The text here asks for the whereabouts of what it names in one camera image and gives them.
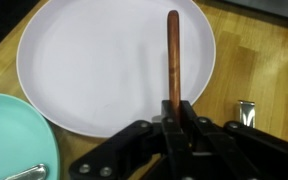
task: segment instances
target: plate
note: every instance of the plate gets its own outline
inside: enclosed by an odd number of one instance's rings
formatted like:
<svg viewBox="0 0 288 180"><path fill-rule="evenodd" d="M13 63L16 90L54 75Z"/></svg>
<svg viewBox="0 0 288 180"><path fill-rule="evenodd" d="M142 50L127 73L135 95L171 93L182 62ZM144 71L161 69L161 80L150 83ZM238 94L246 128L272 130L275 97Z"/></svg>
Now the plate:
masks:
<svg viewBox="0 0 288 180"><path fill-rule="evenodd" d="M78 134L110 137L159 115L168 94L167 15L180 17L182 99L194 103L215 63L215 43L190 0L51 0L32 18L17 72L32 105Z"/></svg>
<svg viewBox="0 0 288 180"><path fill-rule="evenodd" d="M0 94L0 179L37 164L47 166L47 179L59 179L58 149L49 125L26 102Z"/></svg>

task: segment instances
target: wooden dowel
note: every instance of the wooden dowel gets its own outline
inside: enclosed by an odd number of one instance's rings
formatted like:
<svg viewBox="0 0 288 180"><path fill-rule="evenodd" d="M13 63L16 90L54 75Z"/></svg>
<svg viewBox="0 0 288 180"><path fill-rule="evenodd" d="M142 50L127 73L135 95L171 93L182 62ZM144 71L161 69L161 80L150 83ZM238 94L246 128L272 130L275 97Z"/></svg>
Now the wooden dowel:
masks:
<svg viewBox="0 0 288 180"><path fill-rule="evenodd" d="M175 120L180 123L180 36L179 15L176 10L169 12L167 17L168 63L169 63L169 95Z"/></svg>

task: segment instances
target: screw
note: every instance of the screw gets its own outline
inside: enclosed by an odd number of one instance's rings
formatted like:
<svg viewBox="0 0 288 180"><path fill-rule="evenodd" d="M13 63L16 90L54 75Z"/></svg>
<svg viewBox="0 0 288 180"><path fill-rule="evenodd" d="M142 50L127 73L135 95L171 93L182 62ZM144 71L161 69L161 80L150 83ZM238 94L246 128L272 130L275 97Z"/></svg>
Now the screw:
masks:
<svg viewBox="0 0 288 180"><path fill-rule="evenodd" d="M112 168L110 168L110 167L103 167L102 169L101 169L101 171L100 171L100 175L102 176L102 177L108 177L108 176L110 176L111 174L112 174Z"/></svg>
<svg viewBox="0 0 288 180"><path fill-rule="evenodd" d="M229 126L230 126L231 128L238 128L238 124L236 124L236 123L234 123L234 122L231 122L231 123L229 124Z"/></svg>
<svg viewBox="0 0 288 180"><path fill-rule="evenodd" d="M186 177L183 177L182 180L194 180L194 178L186 176Z"/></svg>
<svg viewBox="0 0 288 180"><path fill-rule="evenodd" d="M90 172L90 170L91 170L91 166L88 164L83 164L79 169L80 173L83 173L83 174Z"/></svg>
<svg viewBox="0 0 288 180"><path fill-rule="evenodd" d="M200 122L201 122L201 123L207 123L207 120L204 119L204 118L200 118Z"/></svg>
<svg viewBox="0 0 288 180"><path fill-rule="evenodd" d="M142 123L142 124L141 124L141 127L142 127L142 128L145 128L145 127L147 127L147 126L148 126L147 123Z"/></svg>

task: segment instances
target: table surface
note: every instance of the table surface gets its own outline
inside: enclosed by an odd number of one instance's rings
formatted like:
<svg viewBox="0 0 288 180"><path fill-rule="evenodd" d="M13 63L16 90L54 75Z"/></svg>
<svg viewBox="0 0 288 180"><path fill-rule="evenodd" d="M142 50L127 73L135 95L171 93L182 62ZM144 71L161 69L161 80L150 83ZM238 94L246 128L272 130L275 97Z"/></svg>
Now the table surface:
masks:
<svg viewBox="0 0 288 180"><path fill-rule="evenodd" d="M16 52L35 8L0 43L0 93L27 100L16 74ZM288 141L288 19L213 0L195 0L214 32L217 54L212 78L193 105L218 125L236 119L238 100L256 103L256 128ZM61 178L78 157L105 139L71 133L50 123L59 145ZM144 166L131 179L149 168Z"/></svg>

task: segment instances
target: teal plate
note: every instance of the teal plate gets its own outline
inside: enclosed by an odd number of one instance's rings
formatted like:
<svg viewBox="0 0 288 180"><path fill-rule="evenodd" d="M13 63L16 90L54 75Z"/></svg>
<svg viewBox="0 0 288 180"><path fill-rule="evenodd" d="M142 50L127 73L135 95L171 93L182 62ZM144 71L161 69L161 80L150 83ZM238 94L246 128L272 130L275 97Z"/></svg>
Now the teal plate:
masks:
<svg viewBox="0 0 288 180"><path fill-rule="evenodd" d="M59 179L59 153L51 128L28 103L0 94L0 180L37 164L47 166L47 180Z"/></svg>

